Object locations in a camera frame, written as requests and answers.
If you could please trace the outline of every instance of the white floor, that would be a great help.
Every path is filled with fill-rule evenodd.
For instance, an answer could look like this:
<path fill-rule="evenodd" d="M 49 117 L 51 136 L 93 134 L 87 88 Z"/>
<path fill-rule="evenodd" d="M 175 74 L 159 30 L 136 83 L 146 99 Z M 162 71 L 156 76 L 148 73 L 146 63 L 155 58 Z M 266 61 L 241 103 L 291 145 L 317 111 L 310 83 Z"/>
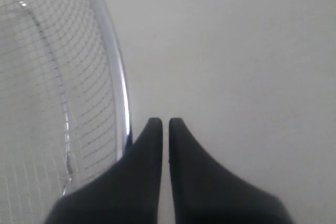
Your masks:
<path fill-rule="evenodd" d="M 297 223 L 336 223 L 335 0 L 106 0 L 133 129 L 164 120 L 160 223 L 173 223 L 167 123 Z"/>

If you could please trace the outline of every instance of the wire mesh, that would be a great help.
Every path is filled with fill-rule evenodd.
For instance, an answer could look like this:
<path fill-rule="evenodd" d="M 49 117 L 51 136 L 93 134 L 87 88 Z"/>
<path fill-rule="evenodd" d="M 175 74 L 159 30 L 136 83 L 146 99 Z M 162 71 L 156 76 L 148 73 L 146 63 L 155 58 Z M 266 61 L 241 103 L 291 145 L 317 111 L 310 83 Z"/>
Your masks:
<path fill-rule="evenodd" d="M 0 0 L 0 223 L 42 222 L 117 160 L 110 71 L 88 0 Z"/>

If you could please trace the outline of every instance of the wire basket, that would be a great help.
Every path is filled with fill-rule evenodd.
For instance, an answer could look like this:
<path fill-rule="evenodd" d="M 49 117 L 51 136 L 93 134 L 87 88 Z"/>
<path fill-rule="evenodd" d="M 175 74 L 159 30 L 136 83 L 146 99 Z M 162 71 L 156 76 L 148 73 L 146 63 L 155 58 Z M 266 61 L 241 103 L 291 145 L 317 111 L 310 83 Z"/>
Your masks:
<path fill-rule="evenodd" d="M 103 0 L 0 0 L 0 223 L 41 223 L 122 155 L 121 57 Z"/>

